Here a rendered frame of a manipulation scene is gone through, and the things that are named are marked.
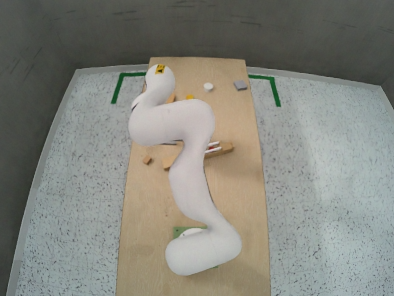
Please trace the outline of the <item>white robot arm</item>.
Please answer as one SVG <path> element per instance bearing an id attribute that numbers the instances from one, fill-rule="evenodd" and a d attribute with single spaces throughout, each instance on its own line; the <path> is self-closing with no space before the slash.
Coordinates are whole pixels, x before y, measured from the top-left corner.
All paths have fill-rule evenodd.
<path id="1" fill-rule="evenodd" d="M 129 133 L 141 146 L 184 141 L 169 170 L 171 190 L 184 215 L 208 225 L 204 230 L 186 230 L 166 248 L 169 268 L 185 276 L 232 260 L 240 253 L 242 241 L 216 208 L 204 171 L 204 154 L 215 129 L 214 113 L 198 99 L 165 104 L 174 88 L 175 77 L 167 66 L 151 67 L 145 78 L 146 92 L 133 101 Z"/>

